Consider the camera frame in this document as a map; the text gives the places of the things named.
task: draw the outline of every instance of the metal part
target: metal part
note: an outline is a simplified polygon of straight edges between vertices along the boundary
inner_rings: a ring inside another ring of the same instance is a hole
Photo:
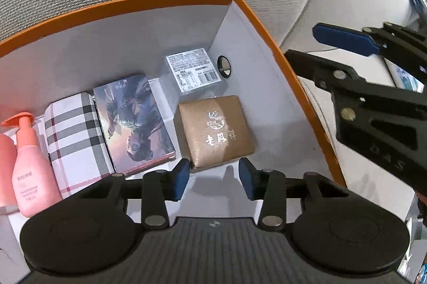
[[[149,226],[162,226],[166,222],[166,219],[161,215],[150,215],[144,221]]]
[[[345,120],[353,121],[356,118],[356,113],[351,108],[343,108],[341,110],[341,116]]]
[[[334,71],[334,77],[339,79],[339,80],[343,80],[343,79],[347,78],[347,75],[345,74],[344,71],[337,69],[336,71]]]
[[[264,225],[271,227],[277,227],[283,223],[282,218],[276,215],[267,215],[261,221]]]

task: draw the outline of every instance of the metal grommet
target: metal grommet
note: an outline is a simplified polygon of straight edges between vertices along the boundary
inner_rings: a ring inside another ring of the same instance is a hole
[[[343,108],[341,110],[341,116],[345,120],[353,121],[356,118],[356,113],[351,108]]]
[[[337,79],[343,80],[347,78],[347,75],[345,74],[344,71],[337,69],[336,71],[334,71],[334,77]]]
[[[166,219],[161,215],[150,215],[144,221],[148,226],[162,226],[166,222]]]
[[[268,215],[263,217],[263,219],[261,220],[261,222],[265,225],[265,226],[271,226],[271,227],[276,227],[276,226],[280,226],[283,223],[283,220],[281,217],[276,216],[276,215]]]
[[[220,55],[216,62],[218,66],[219,74],[224,78],[229,78],[231,76],[231,64],[230,61],[224,55]]]

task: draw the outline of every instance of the book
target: book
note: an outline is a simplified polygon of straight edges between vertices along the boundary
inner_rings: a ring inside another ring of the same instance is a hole
[[[136,174],[176,156],[144,74],[99,86],[93,93],[116,172]]]
[[[385,59],[385,61],[393,81],[398,88],[416,91],[417,93],[423,92],[424,84],[422,84],[417,78],[413,77],[391,61],[388,61],[387,59]]]

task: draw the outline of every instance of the brown paper package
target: brown paper package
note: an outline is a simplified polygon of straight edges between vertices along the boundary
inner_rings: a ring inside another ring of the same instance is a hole
[[[193,169],[209,168],[255,151],[237,96],[181,103],[174,122],[182,157],[191,161]]]

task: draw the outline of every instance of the chinese characters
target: chinese characters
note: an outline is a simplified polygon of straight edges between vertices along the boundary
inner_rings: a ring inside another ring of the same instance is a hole
[[[227,136],[224,136],[223,132],[217,133],[216,137],[217,137],[217,141],[215,141],[215,139],[211,135],[208,135],[208,137],[206,138],[206,143],[209,144],[210,146],[214,146],[216,144],[227,142],[228,139],[235,140],[236,134],[234,133],[234,130],[230,130],[228,132],[228,138],[226,138]]]

